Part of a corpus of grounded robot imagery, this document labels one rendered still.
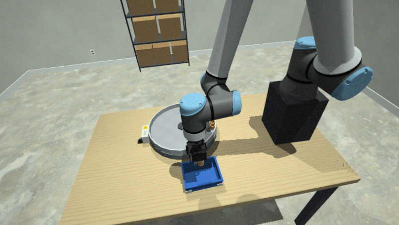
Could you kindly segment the blue open crate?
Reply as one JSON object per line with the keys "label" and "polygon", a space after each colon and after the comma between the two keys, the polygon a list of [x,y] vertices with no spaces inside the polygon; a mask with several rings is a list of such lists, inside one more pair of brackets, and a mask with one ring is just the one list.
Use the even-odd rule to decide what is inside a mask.
{"label": "blue open crate", "polygon": [[[191,163],[190,163],[191,162]],[[207,157],[203,166],[196,166],[194,162],[181,163],[184,186],[187,193],[211,187],[222,186],[223,177],[216,157]]]}

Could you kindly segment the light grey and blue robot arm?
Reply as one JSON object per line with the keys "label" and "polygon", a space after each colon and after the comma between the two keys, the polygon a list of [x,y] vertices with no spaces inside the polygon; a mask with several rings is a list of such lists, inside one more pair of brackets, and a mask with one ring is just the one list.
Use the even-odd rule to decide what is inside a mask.
{"label": "light grey and blue robot arm", "polygon": [[[200,141],[207,121],[238,115],[242,101],[226,80],[253,0],[226,0],[200,93],[180,100],[184,137]],[[299,38],[293,48],[280,92],[288,98],[309,101],[318,87],[339,101],[360,93],[371,81],[373,70],[362,64],[354,46],[353,0],[306,0],[313,36]],[[317,87],[318,86],[318,87]]]}

